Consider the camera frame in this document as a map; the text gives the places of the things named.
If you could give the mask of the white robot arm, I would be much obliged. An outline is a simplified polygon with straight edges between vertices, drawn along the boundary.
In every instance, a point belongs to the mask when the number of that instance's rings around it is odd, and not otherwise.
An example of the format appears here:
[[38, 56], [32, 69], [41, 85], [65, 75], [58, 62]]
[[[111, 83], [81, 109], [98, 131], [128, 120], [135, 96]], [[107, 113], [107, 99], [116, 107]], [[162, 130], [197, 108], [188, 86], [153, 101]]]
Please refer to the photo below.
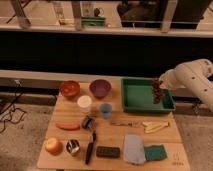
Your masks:
[[168, 89], [187, 88], [213, 112], [213, 63], [208, 59], [198, 59], [178, 64], [160, 76]]

